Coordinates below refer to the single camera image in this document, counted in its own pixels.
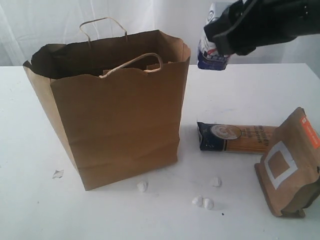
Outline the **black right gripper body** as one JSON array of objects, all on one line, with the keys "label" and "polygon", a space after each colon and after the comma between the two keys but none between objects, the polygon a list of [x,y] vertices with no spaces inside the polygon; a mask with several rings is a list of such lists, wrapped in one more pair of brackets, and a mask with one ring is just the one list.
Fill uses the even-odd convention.
[{"label": "black right gripper body", "polygon": [[234,23],[228,31],[235,32],[233,45],[240,56],[320,32],[319,0],[238,0],[223,17]]}]

